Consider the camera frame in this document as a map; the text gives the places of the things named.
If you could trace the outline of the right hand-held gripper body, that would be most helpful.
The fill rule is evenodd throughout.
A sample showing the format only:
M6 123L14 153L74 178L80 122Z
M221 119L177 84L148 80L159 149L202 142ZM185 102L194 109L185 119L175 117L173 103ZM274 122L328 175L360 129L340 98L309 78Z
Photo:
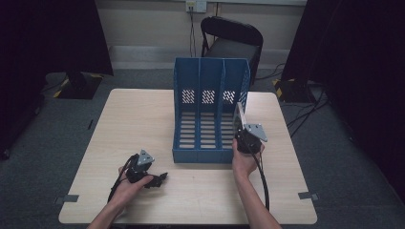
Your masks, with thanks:
M237 129L238 150L244 154L259 153L262 142L267 142L265 130L261 124L244 124Z

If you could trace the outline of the picture book green leaf cover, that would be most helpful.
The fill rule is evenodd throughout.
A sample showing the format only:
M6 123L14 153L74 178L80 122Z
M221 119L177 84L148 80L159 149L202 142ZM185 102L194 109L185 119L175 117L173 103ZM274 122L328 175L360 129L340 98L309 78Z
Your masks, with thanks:
M234 117L233 117L233 131L238 132L243 130L246 125L245 120L245 110L243 104L238 102L235 106Z

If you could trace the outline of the white wall socket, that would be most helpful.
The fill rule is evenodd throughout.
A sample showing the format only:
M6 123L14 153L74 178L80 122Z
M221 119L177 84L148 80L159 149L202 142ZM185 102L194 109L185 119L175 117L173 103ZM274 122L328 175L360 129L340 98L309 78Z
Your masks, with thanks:
M186 0L185 10L187 12L206 13L207 2L203 0Z

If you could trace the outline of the person's left hand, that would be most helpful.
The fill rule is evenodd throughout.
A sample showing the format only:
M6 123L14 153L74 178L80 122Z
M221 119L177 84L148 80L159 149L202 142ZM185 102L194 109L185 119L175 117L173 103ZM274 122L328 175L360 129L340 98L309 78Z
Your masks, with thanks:
M120 167L118 171L120 183L111 197L110 203L112 203L119 210L122 210L130 201L135 198L135 196L144 188L144 186L153 179L153 177L146 176L135 183L131 183L123 173L122 167Z

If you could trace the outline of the black stand base yellow stripes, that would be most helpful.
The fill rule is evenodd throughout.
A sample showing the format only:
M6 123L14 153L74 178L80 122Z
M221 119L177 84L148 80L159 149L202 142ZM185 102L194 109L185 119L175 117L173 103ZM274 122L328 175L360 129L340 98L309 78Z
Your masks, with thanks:
M91 100L103 79L96 73L67 72L66 75L54 98Z
M307 83L296 79L272 81L277 97L287 103L313 103L315 98Z

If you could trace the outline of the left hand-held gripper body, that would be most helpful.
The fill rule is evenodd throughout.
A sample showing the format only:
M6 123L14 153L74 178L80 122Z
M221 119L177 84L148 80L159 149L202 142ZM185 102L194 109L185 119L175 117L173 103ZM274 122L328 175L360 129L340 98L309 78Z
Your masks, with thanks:
M145 150L141 150L139 154L134 154L130 157L126 177L131 183L138 182L148 175L147 171L151 167L155 159Z

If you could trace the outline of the person's right hand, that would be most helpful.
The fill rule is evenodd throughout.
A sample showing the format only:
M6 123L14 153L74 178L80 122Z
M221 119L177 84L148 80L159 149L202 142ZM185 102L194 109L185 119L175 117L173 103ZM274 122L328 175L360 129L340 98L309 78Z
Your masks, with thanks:
M241 153L238 150L238 142L236 139L233 139L232 142L233 149L233 159L232 159L232 170L234 177L236 178L248 178L249 175L256 170L257 163L256 161L260 159L265 146L262 145L261 149L253 155L248 155Z

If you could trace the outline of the black folding chair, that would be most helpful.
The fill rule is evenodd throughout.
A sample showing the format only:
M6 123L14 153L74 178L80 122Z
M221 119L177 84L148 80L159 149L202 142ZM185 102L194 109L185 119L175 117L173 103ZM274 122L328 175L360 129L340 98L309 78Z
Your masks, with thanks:
M264 38L254 26L220 16L201 22L202 57L245 58L253 85L260 62Z

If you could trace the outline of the blue three-slot file rack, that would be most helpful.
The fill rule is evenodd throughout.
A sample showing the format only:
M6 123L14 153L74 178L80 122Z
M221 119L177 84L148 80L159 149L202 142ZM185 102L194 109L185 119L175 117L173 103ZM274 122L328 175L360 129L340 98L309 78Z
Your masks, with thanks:
M229 163L234 112L244 106L250 68L243 58L178 57L174 68L176 163Z

